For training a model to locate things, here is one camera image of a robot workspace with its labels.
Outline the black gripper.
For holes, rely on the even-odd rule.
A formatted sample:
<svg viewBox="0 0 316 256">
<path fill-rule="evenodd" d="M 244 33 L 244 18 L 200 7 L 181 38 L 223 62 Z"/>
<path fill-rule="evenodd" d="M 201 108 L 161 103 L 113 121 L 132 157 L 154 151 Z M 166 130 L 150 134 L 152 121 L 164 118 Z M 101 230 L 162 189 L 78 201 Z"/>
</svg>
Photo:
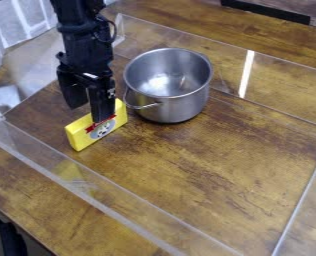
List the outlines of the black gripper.
<svg viewBox="0 0 316 256">
<path fill-rule="evenodd" d="M 65 51 L 57 54 L 58 82 L 72 109 L 88 103 L 84 80 L 97 80 L 89 87 L 93 122 L 100 123 L 116 113 L 116 81 L 110 63 L 114 60 L 116 24 L 110 20 L 58 23 Z"/>
</svg>

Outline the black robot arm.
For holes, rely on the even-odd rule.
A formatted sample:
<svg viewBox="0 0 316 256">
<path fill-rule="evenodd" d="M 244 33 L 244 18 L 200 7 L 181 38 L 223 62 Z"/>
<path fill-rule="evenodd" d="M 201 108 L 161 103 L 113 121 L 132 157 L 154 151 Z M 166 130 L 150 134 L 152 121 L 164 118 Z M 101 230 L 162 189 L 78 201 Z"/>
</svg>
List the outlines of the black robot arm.
<svg viewBox="0 0 316 256">
<path fill-rule="evenodd" d="M 65 51 L 57 54 L 58 82 L 72 109 L 90 103 L 93 122 L 116 113 L 116 81 L 110 63 L 114 60 L 114 22 L 101 15 L 104 0 L 50 0 L 58 17 Z"/>
</svg>

